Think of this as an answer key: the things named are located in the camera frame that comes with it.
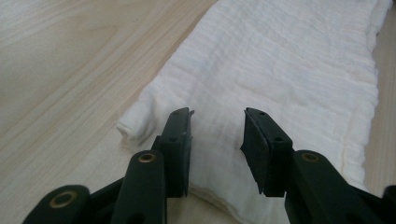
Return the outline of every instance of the white cloth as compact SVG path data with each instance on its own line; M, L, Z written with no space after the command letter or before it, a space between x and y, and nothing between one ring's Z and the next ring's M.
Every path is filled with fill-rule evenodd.
M364 189L364 146L377 104L375 35L390 0L220 0L118 123L149 149L168 115L195 110L190 182L243 223L288 223L259 195L241 150L244 109L269 113L295 149L326 156Z

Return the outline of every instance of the white towel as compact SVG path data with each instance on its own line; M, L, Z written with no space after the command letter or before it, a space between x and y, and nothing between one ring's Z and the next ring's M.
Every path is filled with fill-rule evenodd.
M242 223L288 223L259 195L242 151L244 109L265 111L295 149L326 156L364 189L377 104L375 35L390 0L220 0L125 112L118 129L149 149L169 113L195 110L190 182Z

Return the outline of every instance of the metal ring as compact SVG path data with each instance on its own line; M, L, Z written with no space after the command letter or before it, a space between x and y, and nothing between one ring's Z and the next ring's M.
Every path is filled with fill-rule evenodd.
M152 153L143 154L139 156L139 161L143 163L155 161L155 155Z
M64 202L57 202L57 200L59 200L61 197L63 196L69 196L69 198L64 201ZM67 205L69 205L70 203L72 203L76 198L77 198L77 193L73 190L67 190L64 191L58 195L56 195L55 197L52 198L52 200L49 202L49 206L51 208L63 208L66 207Z
M305 152L301 155L303 160L309 162L319 162L319 156L315 155L314 153Z

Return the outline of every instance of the wooden surface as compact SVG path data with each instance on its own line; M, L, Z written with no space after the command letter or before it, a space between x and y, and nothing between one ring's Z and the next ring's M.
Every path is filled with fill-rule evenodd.
M92 192L124 175L115 124L215 0L0 1L0 222L21 223L49 191ZM396 12L378 37L380 104L366 184L396 184ZM190 195L169 223L237 223Z

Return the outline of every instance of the cloth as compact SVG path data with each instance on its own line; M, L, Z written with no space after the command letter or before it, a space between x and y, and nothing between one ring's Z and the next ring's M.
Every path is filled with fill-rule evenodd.
M326 156L364 189L364 146L377 105L372 58L389 0L220 0L120 118L136 152L169 114L191 118L190 182L242 223L289 223L259 195L242 151L244 109L268 113L294 149Z

